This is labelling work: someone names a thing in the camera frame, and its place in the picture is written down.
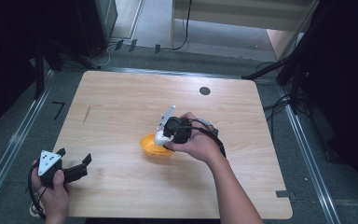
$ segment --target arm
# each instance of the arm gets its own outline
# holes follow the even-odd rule
[[[43,193],[45,187],[42,186],[37,169],[33,170],[32,183],[37,188],[39,195],[42,195],[42,204],[45,207],[46,224],[62,224],[65,223],[69,213],[69,196],[67,193],[68,185],[63,185],[63,171],[59,170],[53,177],[54,189],[47,188]]]
[[[195,119],[191,113],[183,115],[182,118]],[[202,125],[197,122],[193,122],[193,126],[202,128]],[[166,147],[174,151],[186,152],[195,159],[204,161],[211,169],[216,186],[221,223],[263,222],[234,175],[228,160],[223,157],[217,144],[211,138],[193,130],[187,143],[169,142]]]

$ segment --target person's left hand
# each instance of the person's left hand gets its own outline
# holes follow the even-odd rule
[[[46,222],[45,223],[65,223],[69,213],[69,196],[68,190],[69,185],[63,185],[64,176],[63,171],[59,170],[53,177],[54,189],[45,189],[42,186],[40,177],[37,175],[37,169],[35,168],[32,172],[32,183],[37,188],[39,195],[42,195],[42,204],[45,207]]]

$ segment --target wooden table top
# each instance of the wooden table top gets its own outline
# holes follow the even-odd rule
[[[54,148],[65,148],[64,168],[92,156],[89,174],[72,183],[71,217],[219,218],[205,163],[180,152],[149,157],[140,146],[171,105],[173,116],[191,111],[220,131],[262,218],[292,216],[289,199],[276,195],[286,188],[253,81],[89,71]]]

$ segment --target yellow plastic bowl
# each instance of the yellow plastic bowl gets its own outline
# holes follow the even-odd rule
[[[172,155],[172,151],[165,149],[163,146],[157,146],[154,143],[154,134],[145,135],[141,139],[141,147],[144,149],[144,152],[147,156],[165,156],[170,157]]]

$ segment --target hand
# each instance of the hand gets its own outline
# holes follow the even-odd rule
[[[63,185],[63,171],[59,170],[53,177],[54,189],[47,188],[45,193],[43,190],[37,169],[32,172],[32,183],[37,188],[39,195],[42,195],[42,204],[45,207],[46,223],[64,223],[69,213],[69,197],[67,190],[70,189],[69,185]]]
[[[184,114],[180,118],[190,120],[197,119],[191,112]],[[196,121],[192,122],[192,126],[206,129],[203,124]],[[192,130],[190,139],[184,144],[169,142],[165,144],[165,146],[173,151],[186,152],[193,158],[199,161],[204,161],[208,165],[215,160],[224,159],[224,156],[220,152],[220,149],[215,141],[198,130]]]

